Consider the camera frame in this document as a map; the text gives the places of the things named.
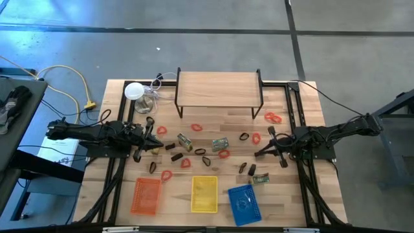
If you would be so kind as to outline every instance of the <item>blue basket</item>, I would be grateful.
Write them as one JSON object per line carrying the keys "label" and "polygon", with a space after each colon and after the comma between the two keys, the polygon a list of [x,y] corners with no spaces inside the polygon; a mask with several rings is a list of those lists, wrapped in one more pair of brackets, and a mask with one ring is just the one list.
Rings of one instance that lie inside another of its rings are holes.
{"label": "blue basket", "polygon": [[261,221],[259,207],[251,184],[229,189],[228,197],[234,221],[238,227]]}

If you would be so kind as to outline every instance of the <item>wooden tabletop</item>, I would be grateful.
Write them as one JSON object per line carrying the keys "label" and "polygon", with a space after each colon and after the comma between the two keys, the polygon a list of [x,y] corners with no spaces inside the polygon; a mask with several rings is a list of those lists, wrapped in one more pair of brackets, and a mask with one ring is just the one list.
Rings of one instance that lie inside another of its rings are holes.
{"label": "wooden tabletop", "polygon": [[[108,120],[116,120],[120,105],[120,97],[124,80],[108,80],[105,95],[102,101],[101,112],[112,110]],[[162,87],[160,96],[173,98],[174,87]],[[300,93],[308,126],[322,126],[325,124],[318,93],[310,87],[300,83]],[[151,115],[155,119],[155,129],[165,126],[168,133],[161,137],[166,144],[177,143],[177,135],[183,133],[193,141],[195,149],[204,148],[206,156],[212,160],[210,167],[205,166],[200,155],[194,150],[187,152],[182,147],[166,151],[160,150],[159,155],[150,152],[143,153],[139,163],[132,158],[127,160],[122,182],[121,196],[116,218],[117,225],[159,225],[159,226],[235,226],[229,204],[227,190],[247,183],[248,175],[239,175],[239,166],[247,162],[247,169],[256,164],[256,174],[269,173],[270,183],[254,187],[262,221],[249,224],[249,227],[300,227],[305,226],[305,216],[301,199],[298,170],[294,161],[288,160],[288,168],[281,168],[278,158],[266,155],[255,159],[253,153],[265,146],[270,139],[267,133],[269,123],[264,119],[267,111],[273,111],[282,117],[281,124],[276,124],[278,133],[291,133],[285,92],[282,88],[266,87],[263,89],[265,104],[255,120],[252,120],[251,110],[247,108],[215,108],[215,107],[187,107],[182,119],[179,118],[173,100],[162,99],[157,102],[158,111]],[[127,118],[129,101],[127,101],[124,120]],[[147,115],[134,114],[133,122],[144,123]],[[191,130],[191,124],[200,124],[203,131]],[[240,141],[242,132],[250,134],[246,141]],[[259,145],[253,145],[251,135],[254,132],[261,134]],[[212,140],[227,137],[231,156],[220,159],[211,149]],[[171,162],[170,157],[176,153],[183,153],[184,158],[191,160],[191,168],[180,168],[180,161]],[[149,174],[151,162],[157,163],[157,170]],[[74,220],[82,218],[95,203],[102,192],[108,159],[96,159],[85,171]],[[159,179],[163,170],[171,170],[173,177],[162,184],[158,213],[156,216],[131,215],[131,203],[135,181],[139,177]],[[315,161],[315,170],[321,196],[326,203],[343,221],[347,221],[336,172],[326,161]],[[191,178],[196,175],[210,175],[218,177],[218,213],[198,214],[191,213]],[[106,217],[110,212],[112,194],[109,197]],[[310,198],[313,217],[314,201]]]}
{"label": "wooden tabletop", "polygon": [[256,72],[180,72],[177,105],[259,107],[259,78]]}

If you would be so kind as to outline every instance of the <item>wooden table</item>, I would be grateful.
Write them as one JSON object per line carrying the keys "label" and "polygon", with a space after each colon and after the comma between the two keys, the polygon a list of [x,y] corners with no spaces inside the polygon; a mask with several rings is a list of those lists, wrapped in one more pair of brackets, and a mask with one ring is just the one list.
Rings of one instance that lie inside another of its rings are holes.
{"label": "wooden table", "polygon": [[[120,96],[124,80],[108,80],[105,95],[102,101],[101,112],[112,110],[108,120],[116,120],[120,107]],[[162,87],[159,91],[163,97],[173,98],[174,87]],[[325,124],[318,93],[310,87],[300,83],[300,93],[305,112],[305,120],[308,126],[322,126]],[[247,169],[252,163],[257,165],[256,174],[270,174],[270,183],[255,186],[257,202],[263,220],[249,224],[249,227],[300,227],[305,226],[305,216],[301,199],[298,170],[294,161],[288,160],[288,168],[281,168],[278,158],[266,155],[255,159],[253,153],[264,147],[270,136],[267,133],[269,123],[263,115],[267,111],[273,111],[283,118],[281,124],[276,124],[278,133],[290,133],[287,103],[285,92],[275,87],[264,87],[263,95],[265,104],[255,120],[252,120],[250,109],[246,108],[214,108],[214,107],[187,107],[186,114],[181,119],[175,109],[174,101],[161,99],[157,102],[158,111],[152,115],[155,119],[155,129],[166,126],[168,134],[161,137],[166,144],[175,142],[177,135],[185,134],[193,141],[193,146],[205,148],[206,156],[212,160],[210,167],[205,166],[200,155],[195,155],[194,150],[188,153],[184,148],[177,147],[173,150],[160,150],[159,155],[150,152],[143,153],[139,163],[132,158],[127,160],[122,183],[117,225],[159,225],[159,226],[235,226],[232,211],[229,204],[227,190],[247,183]],[[144,123],[147,115],[134,114],[133,122]],[[200,124],[203,131],[191,130],[191,124]],[[246,141],[240,141],[242,132],[250,134]],[[259,145],[253,145],[251,135],[259,132],[262,140]],[[227,137],[231,156],[220,159],[217,153],[212,153],[213,139]],[[191,159],[191,168],[180,168],[180,161],[171,162],[170,157],[176,153],[183,153],[184,157]],[[149,174],[151,162],[157,163],[157,170]],[[239,175],[239,166],[247,162],[248,166],[244,174]],[[102,192],[107,169],[108,159],[96,159],[90,164],[83,178],[74,220],[82,218],[95,203]],[[150,177],[159,179],[163,170],[171,170],[173,178],[162,185],[160,203],[156,216],[135,216],[129,213],[133,198],[135,181],[138,177]],[[326,161],[315,161],[315,170],[321,196],[326,203],[342,220],[347,221],[343,207],[342,197],[336,172]],[[195,175],[218,176],[219,185],[219,211],[216,214],[191,213],[191,178]],[[112,194],[109,197],[106,217],[109,215],[112,203]],[[310,198],[312,216],[316,219],[314,201]]]}

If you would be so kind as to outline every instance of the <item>gray floor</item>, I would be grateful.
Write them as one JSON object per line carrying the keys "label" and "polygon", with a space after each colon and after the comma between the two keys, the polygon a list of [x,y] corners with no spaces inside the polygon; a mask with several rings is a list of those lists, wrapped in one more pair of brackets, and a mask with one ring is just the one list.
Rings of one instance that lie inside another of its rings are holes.
{"label": "gray floor", "polygon": [[[413,31],[409,0],[291,0],[298,30]],[[289,29],[283,0],[10,0],[0,23],[140,28]],[[414,88],[413,37],[298,38],[306,79],[334,100],[357,111],[373,112],[402,91]],[[214,34],[110,34],[0,31],[1,55],[40,70],[70,65],[87,79],[93,100],[102,99],[110,78],[154,78],[158,72],[253,71],[265,80],[298,78],[290,36]],[[0,61],[0,66],[10,66]],[[49,84],[85,102],[81,80],[73,73],[48,72]],[[45,100],[74,112],[64,96],[47,91]],[[321,97],[327,125],[353,116]],[[56,115],[44,106],[36,113],[22,144],[41,144],[47,122]],[[414,189],[387,191],[389,166],[376,138],[353,136],[336,145],[340,184],[349,222],[359,227],[413,231]],[[20,187],[0,218],[0,228],[64,224],[73,197],[33,195],[25,212],[33,217],[8,221]]]}

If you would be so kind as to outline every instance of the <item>yellow extension cord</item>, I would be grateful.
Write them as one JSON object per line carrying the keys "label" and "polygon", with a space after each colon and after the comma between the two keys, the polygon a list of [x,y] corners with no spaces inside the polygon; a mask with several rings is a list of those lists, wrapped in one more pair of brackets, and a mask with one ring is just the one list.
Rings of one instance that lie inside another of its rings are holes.
{"label": "yellow extension cord", "polygon": [[[96,107],[96,104],[95,104],[94,102],[92,102],[92,101],[91,101],[91,99],[89,98],[89,91],[88,91],[88,86],[87,86],[87,84],[86,84],[85,78],[84,78],[84,77],[83,77],[83,75],[82,75],[81,73],[79,73],[76,69],[73,69],[72,67],[69,67],[69,66],[66,66],[66,65],[53,65],[53,66],[51,66],[51,67],[46,67],[46,68],[44,68],[43,70],[41,70],[40,72],[38,72],[38,74],[37,74],[37,75],[34,75],[34,74],[32,74],[31,72],[28,72],[25,68],[23,68],[23,67],[21,67],[20,65],[18,65],[18,64],[16,64],[16,63],[14,63],[14,62],[12,62],[12,61],[10,61],[9,59],[7,59],[7,58],[3,57],[2,55],[0,55],[0,58],[2,58],[2,59],[4,59],[4,60],[6,60],[6,61],[8,61],[8,62],[10,62],[11,64],[15,65],[16,67],[19,67],[22,71],[25,71],[27,74],[29,74],[29,75],[33,76],[35,80],[38,80],[38,79],[39,79],[39,75],[40,75],[41,73],[43,73],[43,72],[45,72],[45,71],[47,71],[47,70],[49,70],[49,69],[56,68],[56,67],[62,67],[62,68],[66,68],[66,69],[70,69],[70,70],[72,70],[72,71],[73,71],[73,72],[75,72],[77,75],[79,75],[79,77],[82,79],[83,84],[84,84],[84,86],[85,86],[86,99],[87,99],[87,103],[86,103],[86,105],[85,105],[85,108],[87,108],[87,109],[92,109],[92,108]],[[77,124],[77,123],[78,123],[78,121],[79,121],[79,104],[78,104],[78,101],[76,101],[76,99],[75,99],[75,98],[73,98],[73,96],[71,96],[70,94],[68,94],[68,93],[66,93],[66,92],[64,92],[64,91],[57,90],[56,88],[52,87],[51,85],[48,85],[47,87],[48,87],[48,88],[50,88],[50,89],[52,89],[53,91],[56,91],[57,93],[64,94],[65,96],[68,96],[70,99],[72,99],[72,100],[73,100],[73,102],[75,103],[75,106],[76,106],[76,120],[75,120],[75,124]]]}

